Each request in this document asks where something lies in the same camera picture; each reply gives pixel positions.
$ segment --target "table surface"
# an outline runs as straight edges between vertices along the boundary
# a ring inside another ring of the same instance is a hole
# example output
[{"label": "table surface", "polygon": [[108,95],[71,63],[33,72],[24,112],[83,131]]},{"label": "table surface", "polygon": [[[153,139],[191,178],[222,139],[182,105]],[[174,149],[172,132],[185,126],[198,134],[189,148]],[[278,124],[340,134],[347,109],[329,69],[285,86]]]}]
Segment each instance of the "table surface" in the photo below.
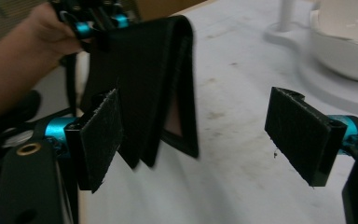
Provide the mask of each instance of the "table surface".
[{"label": "table surface", "polygon": [[[311,2],[296,1],[308,25]],[[82,223],[345,223],[341,191],[353,159],[338,156],[325,188],[308,186],[264,131],[272,86],[325,114],[348,114],[301,83],[296,55],[263,38],[280,1],[217,0],[184,12],[195,31],[200,159],[161,143],[156,167],[114,157],[101,188],[81,192]]]}]

